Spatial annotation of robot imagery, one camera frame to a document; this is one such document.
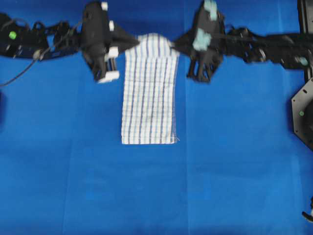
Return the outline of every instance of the green led light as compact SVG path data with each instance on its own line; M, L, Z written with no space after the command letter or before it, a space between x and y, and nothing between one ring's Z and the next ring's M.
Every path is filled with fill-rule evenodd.
M16 39L16 37L17 37L16 32L11 31L11 32L10 32L10 34L9 34L9 38L10 38L10 39L12 39L12 40L15 40L15 39Z

